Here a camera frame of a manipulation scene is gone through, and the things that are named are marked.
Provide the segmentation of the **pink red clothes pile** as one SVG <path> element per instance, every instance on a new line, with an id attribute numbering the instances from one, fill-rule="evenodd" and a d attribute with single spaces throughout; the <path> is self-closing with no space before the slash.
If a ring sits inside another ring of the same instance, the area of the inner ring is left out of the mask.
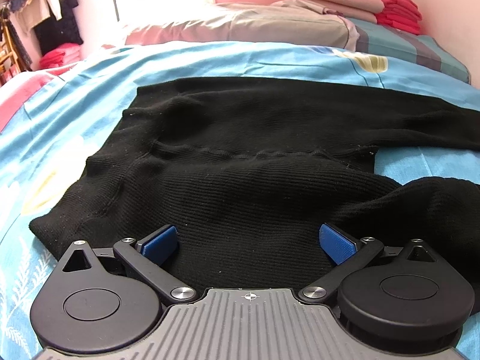
<path id="1" fill-rule="evenodd" d="M 43 55 L 39 61 L 41 69 L 60 68 L 80 61 L 80 45 L 64 43 Z"/>

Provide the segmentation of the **hanging clothes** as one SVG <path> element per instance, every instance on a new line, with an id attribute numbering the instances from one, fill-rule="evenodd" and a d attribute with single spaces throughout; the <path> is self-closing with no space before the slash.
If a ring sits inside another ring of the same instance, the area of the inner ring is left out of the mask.
<path id="1" fill-rule="evenodd" d="M 42 56 L 64 45 L 81 47 L 84 40 L 75 15 L 79 0 L 2 0 L 25 34 L 32 34 Z"/>

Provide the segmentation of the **blue floral bed sheet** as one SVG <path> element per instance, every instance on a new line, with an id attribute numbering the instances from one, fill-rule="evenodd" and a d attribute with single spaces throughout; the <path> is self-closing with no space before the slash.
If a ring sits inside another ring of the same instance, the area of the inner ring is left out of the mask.
<path id="1" fill-rule="evenodd" d="M 56 261 L 30 232 L 83 171 L 137 88 L 186 77 L 276 77 L 396 89 L 479 108 L 479 91 L 377 52 L 283 43 L 123 46 L 67 72 L 24 72 L 1 87 L 1 357 L 40 350 L 29 311 Z"/>

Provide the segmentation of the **striped teal folded quilt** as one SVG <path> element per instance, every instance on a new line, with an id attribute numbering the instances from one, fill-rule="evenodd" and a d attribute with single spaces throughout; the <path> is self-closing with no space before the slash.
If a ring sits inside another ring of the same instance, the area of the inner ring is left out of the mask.
<path id="1" fill-rule="evenodd" d="M 351 21 L 360 35 L 356 44 L 357 51 L 402 59 L 442 72 L 466 84 L 471 83 L 467 67 L 446 52 L 432 37 L 413 35 L 360 19 Z"/>

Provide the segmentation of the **grey pillow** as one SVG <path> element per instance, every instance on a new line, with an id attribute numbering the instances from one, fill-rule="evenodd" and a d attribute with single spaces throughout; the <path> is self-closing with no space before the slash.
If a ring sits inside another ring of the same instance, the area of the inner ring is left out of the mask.
<path id="1" fill-rule="evenodd" d="M 130 26 L 125 43 L 282 42 L 355 51 L 359 37 L 356 26 L 334 10 L 305 0 L 282 0 L 270 5 L 219 3 L 145 19 Z"/>

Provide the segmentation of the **folded red clothes stack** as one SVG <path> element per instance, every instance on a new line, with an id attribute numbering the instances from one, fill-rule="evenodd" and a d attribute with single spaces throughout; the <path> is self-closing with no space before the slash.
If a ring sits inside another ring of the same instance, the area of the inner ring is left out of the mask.
<path id="1" fill-rule="evenodd" d="M 377 23 L 400 31 L 420 35 L 422 14 L 413 0 L 381 0 L 384 8 L 375 14 Z"/>

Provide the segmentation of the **wooden shelf rack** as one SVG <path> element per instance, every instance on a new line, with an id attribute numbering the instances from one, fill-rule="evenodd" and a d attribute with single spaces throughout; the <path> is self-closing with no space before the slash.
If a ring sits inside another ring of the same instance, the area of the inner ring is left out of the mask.
<path id="1" fill-rule="evenodd" d="M 19 73 L 19 65 L 9 28 L 5 19 L 1 19 L 1 55 L 0 55 L 0 86 Z"/>

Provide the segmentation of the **black knit pants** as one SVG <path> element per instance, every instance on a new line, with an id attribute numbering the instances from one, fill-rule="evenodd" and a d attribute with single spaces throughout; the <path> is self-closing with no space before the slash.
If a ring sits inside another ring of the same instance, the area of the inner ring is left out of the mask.
<path id="1" fill-rule="evenodd" d="M 174 225 L 168 271 L 209 287 L 300 289 L 331 269 L 332 224 L 388 246 L 420 238 L 479 286 L 479 186 L 374 172 L 381 148 L 479 149 L 479 114 L 384 88 L 247 77 L 137 90 L 32 233 L 55 257 Z"/>

